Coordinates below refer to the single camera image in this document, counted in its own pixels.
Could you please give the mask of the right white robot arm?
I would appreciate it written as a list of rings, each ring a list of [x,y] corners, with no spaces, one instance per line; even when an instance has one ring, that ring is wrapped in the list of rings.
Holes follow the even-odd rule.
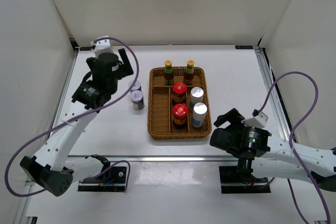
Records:
[[[335,191],[335,151],[289,143],[265,130],[268,116],[253,113],[244,118],[236,108],[217,117],[210,146],[238,159],[233,174],[242,182],[275,177],[316,182]]]

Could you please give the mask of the grey-lid spice jar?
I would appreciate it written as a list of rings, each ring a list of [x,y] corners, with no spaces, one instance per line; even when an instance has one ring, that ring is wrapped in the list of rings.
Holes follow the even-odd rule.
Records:
[[[142,91],[135,90],[131,92],[131,102],[135,110],[142,110],[144,108],[144,100]]]
[[[129,88],[130,93],[132,93],[133,91],[141,91],[142,90],[141,82],[132,80],[129,82]]]

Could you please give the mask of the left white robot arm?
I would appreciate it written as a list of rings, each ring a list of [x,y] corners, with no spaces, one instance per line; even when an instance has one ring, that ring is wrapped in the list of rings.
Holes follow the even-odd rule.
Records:
[[[71,106],[64,116],[64,126],[54,131],[32,156],[24,156],[21,168],[28,177],[52,193],[61,196],[74,182],[110,180],[110,162],[94,154],[73,162],[67,159],[86,126],[98,115],[118,88],[118,81],[133,74],[125,49],[117,54],[101,53],[86,60],[90,71],[72,95]]]

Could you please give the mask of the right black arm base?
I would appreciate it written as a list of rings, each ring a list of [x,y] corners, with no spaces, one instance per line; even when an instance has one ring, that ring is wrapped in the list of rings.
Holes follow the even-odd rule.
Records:
[[[220,166],[221,194],[268,194],[271,193],[268,178],[242,177],[236,166]]]

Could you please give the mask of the red-lid sauce jar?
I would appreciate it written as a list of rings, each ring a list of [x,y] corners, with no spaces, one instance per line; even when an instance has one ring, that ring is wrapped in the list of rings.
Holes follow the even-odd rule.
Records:
[[[178,103],[173,107],[173,124],[177,129],[183,128],[187,124],[188,107],[185,103]]]
[[[172,103],[185,103],[187,86],[185,83],[176,82],[172,86]]]

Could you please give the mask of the silver-cap white bottle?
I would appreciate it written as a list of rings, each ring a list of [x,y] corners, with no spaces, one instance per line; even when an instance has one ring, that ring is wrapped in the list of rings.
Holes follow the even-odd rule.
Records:
[[[203,102],[204,90],[201,87],[193,87],[190,91],[190,108],[195,104]]]
[[[197,129],[203,126],[207,111],[208,108],[206,104],[202,102],[196,103],[194,105],[192,114],[192,127]]]

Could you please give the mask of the yellow-cap sauce bottle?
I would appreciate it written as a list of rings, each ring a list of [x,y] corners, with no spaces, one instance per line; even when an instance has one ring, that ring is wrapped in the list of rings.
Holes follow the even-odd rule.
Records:
[[[191,86],[193,84],[193,79],[194,79],[194,60],[188,60],[187,65],[185,67],[185,72],[184,72],[184,79],[183,82],[187,86]]]
[[[172,67],[172,61],[166,60],[164,66],[164,81],[168,86],[172,86],[174,84],[174,70]]]

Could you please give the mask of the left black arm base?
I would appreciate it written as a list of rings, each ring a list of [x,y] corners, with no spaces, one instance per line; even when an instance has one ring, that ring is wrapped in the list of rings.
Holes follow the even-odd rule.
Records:
[[[128,186],[129,166],[114,166],[101,178],[84,179],[77,191],[95,193],[124,193]]]

